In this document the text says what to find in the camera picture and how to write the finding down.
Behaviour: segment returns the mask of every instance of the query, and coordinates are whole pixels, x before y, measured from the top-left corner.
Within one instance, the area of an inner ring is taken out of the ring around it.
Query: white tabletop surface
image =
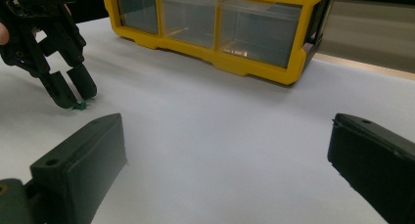
[[[107,19],[79,27],[99,91],[83,112],[1,64],[0,178],[27,182],[39,157],[120,112],[128,165],[95,224],[386,223],[327,160],[332,119],[354,114],[415,141],[414,81],[313,60],[283,87],[140,47]]]

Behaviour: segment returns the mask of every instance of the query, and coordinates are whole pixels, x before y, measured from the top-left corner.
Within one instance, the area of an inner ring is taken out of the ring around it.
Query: clear plastic bin
[[[156,0],[118,0],[123,26],[159,33]]]
[[[300,6],[249,0],[219,0],[219,50],[287,67]]]
[[[163,35],[212,47],[215,4],[216,0],[161,0]]]

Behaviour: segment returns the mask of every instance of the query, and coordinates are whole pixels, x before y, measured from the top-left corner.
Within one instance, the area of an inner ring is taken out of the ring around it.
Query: yellow storage case
[[[332,0],[104,0],[116,34],[215,67],[296,82],[320,44]]]

